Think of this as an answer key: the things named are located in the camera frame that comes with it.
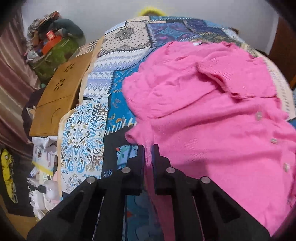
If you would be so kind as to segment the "dark green pillow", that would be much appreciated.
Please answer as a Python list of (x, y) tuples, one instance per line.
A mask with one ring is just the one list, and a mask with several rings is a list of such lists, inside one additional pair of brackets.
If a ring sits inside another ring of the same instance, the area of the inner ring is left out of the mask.
[(81, 28), (69, 19), (59, 18), (53, 21), (48, 30), (52, 30), (55, 34), (62, 37), (73, 38), (79, 46), (86, 43), (86, 38)]

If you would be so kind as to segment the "brown wooden door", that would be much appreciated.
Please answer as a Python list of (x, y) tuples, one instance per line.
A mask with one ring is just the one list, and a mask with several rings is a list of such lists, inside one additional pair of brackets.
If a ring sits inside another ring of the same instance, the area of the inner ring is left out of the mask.
[(295, 31), (280, 16), (273, 46), (268, 57), (278, 66), (292, 90), (295, 89), (295, 51)]

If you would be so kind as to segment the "yellow curved headboard tube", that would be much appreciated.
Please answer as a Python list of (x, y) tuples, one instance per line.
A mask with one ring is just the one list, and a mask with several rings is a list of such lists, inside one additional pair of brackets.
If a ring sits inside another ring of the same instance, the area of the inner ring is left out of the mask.
[(166, 16), (166, 13), (161, 9), (153, 6), (148, 6), (140, 10), (138, 16)]

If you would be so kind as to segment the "green patterned storage bag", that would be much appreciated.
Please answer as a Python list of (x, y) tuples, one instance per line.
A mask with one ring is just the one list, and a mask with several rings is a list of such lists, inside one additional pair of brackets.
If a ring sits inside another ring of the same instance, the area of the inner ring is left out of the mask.
[(47, 84), (57, 68), (67, 62), (78, 47), (78, 43), (73, 38), (63, 38), (46, 55), (29, 61), (29, 64), (40, 82)]

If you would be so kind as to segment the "striped maroon curtain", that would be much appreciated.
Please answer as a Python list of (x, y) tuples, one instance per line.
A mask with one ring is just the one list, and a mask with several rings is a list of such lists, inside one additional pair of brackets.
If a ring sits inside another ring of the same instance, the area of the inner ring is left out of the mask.
[(22, 12), (16, 6), (1, 26), (1, 145), (29, 157), (33, 146), (21, 114), (40, 82), (24, 60), (26, 50)]

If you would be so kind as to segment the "orange box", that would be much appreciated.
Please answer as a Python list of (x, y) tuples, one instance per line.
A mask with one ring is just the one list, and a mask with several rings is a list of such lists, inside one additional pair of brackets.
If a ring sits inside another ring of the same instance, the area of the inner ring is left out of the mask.
[(46, 55), (53, 47), (55, 47), (60, 41), (62, 40), (62, 37), (57, 35), (50, 39), (43, 47), (42, 53)]

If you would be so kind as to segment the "patchwork patterned bedsheet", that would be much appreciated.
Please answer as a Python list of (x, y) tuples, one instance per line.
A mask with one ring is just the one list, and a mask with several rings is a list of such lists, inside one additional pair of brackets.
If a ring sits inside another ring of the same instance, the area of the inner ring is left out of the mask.
[[(105, 32), (100, 50), (82, 83), (80, 104), (60, 121), (58, 133), (59, 184), (63, 193), (71, 193), (86, 178), (106, 178), (124, 167), (134, 157), (139, 144), (125, 135), (136, 126), (122, 92), (124, 78), (138, 71), (148, 56), (169, 42), (195, 45), (227, 42), (263, 59), (287, 113), (287, 122), (295, 116), (292, 98), (288, 107), (278, 87), (288, 91), (288, 84), (275, 64), (250, 47), (232, 29), (194, 18), (141, 16), (119, 23)], [(147, 170), (145, 161), (144, 178)], [(165, 240), (156, 208), (144, 186), (144, 194), (127, 199), (123, 239)]]

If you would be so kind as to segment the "yellow black bag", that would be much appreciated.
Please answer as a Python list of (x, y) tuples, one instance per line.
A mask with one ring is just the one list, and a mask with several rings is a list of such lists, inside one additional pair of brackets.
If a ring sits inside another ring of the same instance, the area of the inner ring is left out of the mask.
[(13, 180), (13, 167), (14, 158), (12, 154), (7, 149), (1, 150), (1, 170), (4, 179), (4, 184), (6, 186), (7, 194), (13, 203), (18, 203), (18, 198), (16, 195), (16, 185)]

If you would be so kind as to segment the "wooden folding lap table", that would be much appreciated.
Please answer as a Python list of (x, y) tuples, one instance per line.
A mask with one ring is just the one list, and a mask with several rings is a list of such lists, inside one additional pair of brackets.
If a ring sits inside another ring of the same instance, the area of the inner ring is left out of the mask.
[(88, 69), (92, 53), (82, 54), (60, 65), (47, 84), (36, 107), (29, 135), (56, 136), (60, 119), (78, 103), (82, 77)]

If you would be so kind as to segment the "white printed paper pile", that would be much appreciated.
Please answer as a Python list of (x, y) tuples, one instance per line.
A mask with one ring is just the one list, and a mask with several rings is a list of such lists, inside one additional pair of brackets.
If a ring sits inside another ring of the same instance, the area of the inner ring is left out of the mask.
[(61, 201), (57, 178), (57, 137), (32, 137), (34, 168), (27, 178), (30, 205), (40, 221)]

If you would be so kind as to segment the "pink knit cardigan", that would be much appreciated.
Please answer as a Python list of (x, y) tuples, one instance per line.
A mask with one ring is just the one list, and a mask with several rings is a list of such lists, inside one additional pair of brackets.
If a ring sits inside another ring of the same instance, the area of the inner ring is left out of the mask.
[(277, 231), (295, 201), (295, 128), (263, 59), (233, 43), (169, 42), (124, 78), (122, 92), (137, 121), (125, 137), (145, 147), (145, 183), (165, 240), (174, 240), (173, 211), (154, 192), (153, 144)]

